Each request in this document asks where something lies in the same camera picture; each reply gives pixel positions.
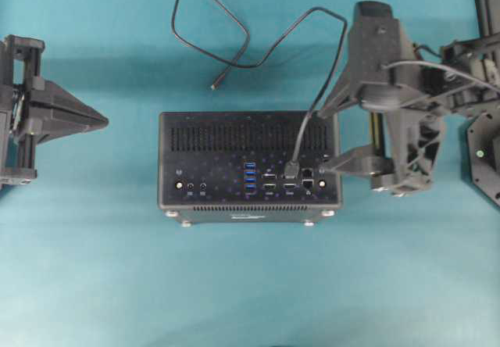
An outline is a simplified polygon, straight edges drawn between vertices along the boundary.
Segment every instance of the teal tablecloth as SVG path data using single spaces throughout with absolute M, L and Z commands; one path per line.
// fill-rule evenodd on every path
M 358 0 L 223 1 L 250 27 L 253 60 L 307 8 L 350 18 Z M 474 0 L 381 1 L 419 43 L 477 36 Z M 172 6 L 0 0 L 0 34 L 45 40 L 43 76 L 110 120 L 40 146 L 39 178 L 0 195 L 0 345 L 500 345 L 500 214 L 462 176 L 458 117 L 421 195 L 345 178 L 344 209 L 314 228 L 182 229 L 157 210 L 162 111 L 304 109 L 339 35 L 316 15 L 212 92 L 222 66 L 175 40 Z M 179 29 L 222 55 L 242 39 L 206 0 L 183 1 Z M 343 149 L 363 144 L 366 114 L 343 113 L 341 129 Z

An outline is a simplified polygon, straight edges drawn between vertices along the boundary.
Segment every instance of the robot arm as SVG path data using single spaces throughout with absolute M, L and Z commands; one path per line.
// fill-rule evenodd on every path
M 370 115 L 371 143 L 330 159 L 320 172 L 366 177 L 373 190 L 397 196 L 427 190 L 445 134 L 443 116 L 477 118 L 498 111 L 500 77 L 485 55 L 498 47 L 500 34 L 455 41 L 441 48 L 441 64 L 430 63 L 389 5 L 359 2 L 348 39 L 348 65 L 318 115 L 359 105 Z

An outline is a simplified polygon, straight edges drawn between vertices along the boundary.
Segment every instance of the ventilation grille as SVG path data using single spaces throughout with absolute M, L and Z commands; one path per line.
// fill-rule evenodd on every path
M 255 205 L 255 206 L 194 206 L 195 212 L 247 212 L 307 210 L 307 205 Z
M 197 127 L 171 127 L 172 152 L 224 152 L 292 150 L 298 126 L 283 124 L 213 124 Z M 327 126 L 309 123 L 302 140 L 302 151 L 328 150 Z

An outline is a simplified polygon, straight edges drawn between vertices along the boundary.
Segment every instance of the wire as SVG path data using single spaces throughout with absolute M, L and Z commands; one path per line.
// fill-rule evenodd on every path
M 323 86 L 321 87 L 320 91 L 318 92 L 318 95 L 316 96 L 314 102 L 312 103 L 312 105 L 309 107 L 309 110 L 305 114 L 304 119 L 302 120 L 302 124 L 301 124 L 301 126 L 300 126 L 300 128 L 298 130 L 297 140 L 295 142 L 295 148 L 294 148 L 293 156 L 291 158 L 291 161 L 289 162 L 289 163 L 297 163 L 298 162 L 298 155 L 300 153 L 300 148 L 301 148 L 301 145 L 302 145 L 302 138 L 304 136 L 304 132 L 305 132 L 305 129 L 307 127 L 307 123 L 311 119 L 311 116 L 313 115 L 313 112 L 314 112 L 314 109 L 316 108 L 316 105 L 320 102 L 320 100 L 323 97 L 326 89 L 328 88 L 328 85 L 331 82 L 331 79 L 332 79 L 333 75 L 335 74 L 335 71 L 337 70 L 338 61 L 339 61 L 339 59 L 341 57 L 342 49 L 344 48 L 345 35 L 347 33 L 347 28 L 348 28 L 347 20 L 342 15 L 334 13 L 333 11 L 330 11 L 329 9 L 325 9 L 324 7 L 319 7 L 319 6 L 312 7 L 311 9 L 308 9 L 302 15 L 300 15 L 297 18 L 297 20 L 295 22 L 293 22 L 292 25 L 290 25 L 290 27 L 270 46 L 269 50 L 264 54 L 264 56 L 257 63 L 240 64 L 240 63 L 237 63 L 234 59 L 233 60 L 224 59 L 224 58 L 221 58 L 221 57 L 219 57 L 219 56 L 217 56 L 217 55 L 215 55 L 215 54 L 213 54 L 213 53 L 211 53 L 211 52 L 209 52 L 209 51 L 207 51 L 207 50 L 205 50 L 203 48 L 200 48 L 200 47 L 192 44 L 191 42 L 187 41 L 186 39 L 182 38 L 177 33 L 177 30 L 175 28 L 175 19 L 176 19 L 177 10 L 178 10 L 178 7 L 179 7 L 179 1 L 180 0 L 175 0 L 175 4 L 173 6 L 173 12 L 172 12 L 172 19 L 170 21 L 170 25 L 172 27 L 172 32 L 175 35 L 175 37 L 180 42 L 182 42 L 183 44 L 185 44 L 186 46 L 188 46 L 190 48 L 193 48 L 194 50 L 197 50 L 197 51 L 199 51 L 200 53 L 202 53 L 204 55 L 207 55 L 207 56 L 209 56 L 209 57 L 211 57 L 211 58 L 213 58 L 215 60 L 218 60 L 219 62 L 225 63 L 228 66 L 237 67 L 237 68 L 243 68 L 243 69 L 251 69 L 251 68 L 256 68 L 256 67 L 261 66 L 270 57 L 270 55 L 273 53 L 273 51 L 276 49 L 276 47 L 302 21 L 304 21 L 304 19 L 306 17 L 308 17 L 309 15 L 311 15 L 312 13 L 314 13 L 316 11 L 319 11 L 319 12 L 322 12 L 322 13 L 326 13 L 327 15 L 332 16 L 333 18 L 335 18 L 335 19 L 337 19 L 337 20 L 339 20 L 339 21 L 342 22 L 341 37 L 340 37 L 340 40 L 338 42 L 337 53 L 335 54 L 334 62 L 332 64 L 330 72 L 328 73 L 327 79 L 323 83 Z M 236 23 L 238 23 L 238 25 L 240 25 L 240 27 L 243 28 L 246 33 L 248 33 L 247 30 L 246 30 L 246 28 L 245 28 L 245 26 L 243 26 L 243 24 L 241 24 L 241 22 L 232 13 L 230 13 L 230 11 L 226 7 L 224 7 L 224 5 L 222 3 L 220 3 L 218 0 L 214 0 L 214 1 L 217 3 L 217 5 L 219 7 L 221 7 L 224 10 L 224 12 L 226 14 L 228 14 L 234 21 L 236 21 Z
M 175 0 L 175 5 L 173 7 L 173 12 L 172 12 L 171 26 L 172 26 L 173 34 L 175 34 L 175 37 L 179 41 L 184 43 L 185 45 L 187 45 L 191 48 L 195 48 L 196 50 L 199 50 L 199 51 L 205 53 L 204 50 L 198 48 L 197 46 L 194 46 L 191 42 L 186 41 L 177 33 L 177 31 L 175 29 L 175 17 L 176 17 L 177 10 L 179 7 L 179 1 L 180 0 Z M 241 58 L 241 56 L 245 53 L 245 51 L 248 47 L 248 43 L 250 42 L 250 32 L 248 32 L 248 29 L 246 28 L 246 26 L 225 5 L 223 5 L 219 0 L 213 0 L 213 1 L 226 13 L 226 15 L 228 15 L 245 32 L 245 42 L 243 43 L 240 50 L 237 52 L 237 54 L 232 59 L 232 62 L 235 63 Z M 211 86 L 211 88 L 213 90 L 217 89 L 219 84 L 222 82 L 222 80 L 226 77 L 226 75 L 231 70 L 231 67 L 232 67 L 232 65 L 228 64 L 227 67 L 219 74 L 219 76 L 216 77 L 216 79 L 213 81 L 212 86 Z
M 431 55 L 434 55 L 436 58 L 441 58 L 441 56 L 435 52 L 432 48 L 430 48 L 429 45 L 425 45 L 425 44 L 422 44 L 422 45 L 418 45 L 415 50 L 413 50 L 413 52 L 418 52 L 419 50 L 424 50 L 425 52 L 428 52 L 429 54 Z
M 462 72 L 460 70 L 457 70 L 456 68 L 446 66 L 444 64 L 427 62 L 425 60 L 399 60 L 397 62 L 383 64 L 382 69 L 389 70 L 390 68 L 399 67 L 399 66 L 424 66 L 424 67 L 435 68 L 435 69 L 442 70 L 445 72 L 453 73 L 456 76 L 470 80 L 476 84 L 481 85 L 482 87 L 491 89 L 492 91 L 500 94 L 500 88 L 495 87 L 493 84 L 490 84 L 486 81 L 478 79 L 477 77 L 471 75 L 470 73 Z

